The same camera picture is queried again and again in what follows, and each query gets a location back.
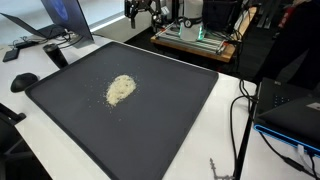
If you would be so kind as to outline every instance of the desk surface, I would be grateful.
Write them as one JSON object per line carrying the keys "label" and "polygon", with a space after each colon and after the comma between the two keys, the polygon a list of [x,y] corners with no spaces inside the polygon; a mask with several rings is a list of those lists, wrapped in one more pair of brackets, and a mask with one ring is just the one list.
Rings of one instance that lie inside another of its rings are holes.
{"label": "desk surface", "polygon": [[[291,159],[303,165],[296,148],[293,148],[292,146],[275,140],[269,136],[265,137],[272,147],[280,154],[290,157]],[[304,155],[304,159],[311,167],[310,158],[307,155]],[[316,171],[320,172],[320,158],[314,157],[314,161]],[[255,179],[313,180],[314,178],[287,165],[268,147],[260,134],[254,129],[251,129],[241,173],[241,180]]]}
{"label": "desk surface", "polygon": [[[95,37],[95,44],[62,50],[72,63],[110,40]],[[13,111],[23,112],[27,118],[16,128],[53,179],[109,179],[79,146],[66,135],[24,92],[11,93],[10,85],[16,75],[32,72],[40,79],[58,70],[42,50],[43,45],[23,49],[19,59],[0,64],[0,101]],[[241,93],[239,80],[220,74],[219,80],[187,135],[164,179],[213,179],[209,163],[212,158],[218,175],[233,173],[233,152],[229,131],[229,109]],[[245,83],[249,93],[256,86]],[[237,101],[233,110],[234,134],[239,151],[248,113],[247,101]]]}
{"label": "desk surface", "polygon": [[[257,8],[255,8],[255,7],[249,9],[250,16],[246,16],[244,18],[244,20],[242,21],[240,27],[239,27],[239,32],[242,35],[245,34],[245,32],[247,31],[247,29],[248,29],[248,27],[250,25],[250,22],[252,21],[256,11],[257,11]],[[177,43],[174,43],[174,42],[161,41],[161,40],[157,39],[155,36],[153,36],[151,38],[151,42],[155,43],[155,44],[162,45],[162,46],[167,46],[167,47],[170,47],[170,48],[178,49],[180,51],[185,51],[185,52],[197,54],[197,55],[200,55],[200,56],[204,56],[204,57],[207,57],[207,58],[215,59],[215,60],[218,60],[218,61],[223,61],[223,62],[230,62],[230,60],[231,60],[231,58],[232,58],[232,56],[233,56],[233,54],[235,52],[235,47],[233,45],[228,45],[225,48],[225,50],[222,52],[221,55],[217,55],[217,54],[214,54],[214,53],[208,53],[208,52],[201,51],[201,50],[198,50],[198,49],[194,49],[194,48],[190,48],[190,47],[187,47],[187,46],[183,46],[181,44],[177,44]]]}

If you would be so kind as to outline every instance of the gray rubber mat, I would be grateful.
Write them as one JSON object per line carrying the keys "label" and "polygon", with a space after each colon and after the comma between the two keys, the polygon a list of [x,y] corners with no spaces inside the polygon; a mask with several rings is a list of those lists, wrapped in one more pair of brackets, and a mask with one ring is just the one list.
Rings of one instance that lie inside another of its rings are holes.
{"label": "gray rubber mat", "polygon": [[[116,107],[119,75],[137,88]],[[109,43],[26,90],[112,179],[161,179],[218,79],[213,71]]]}

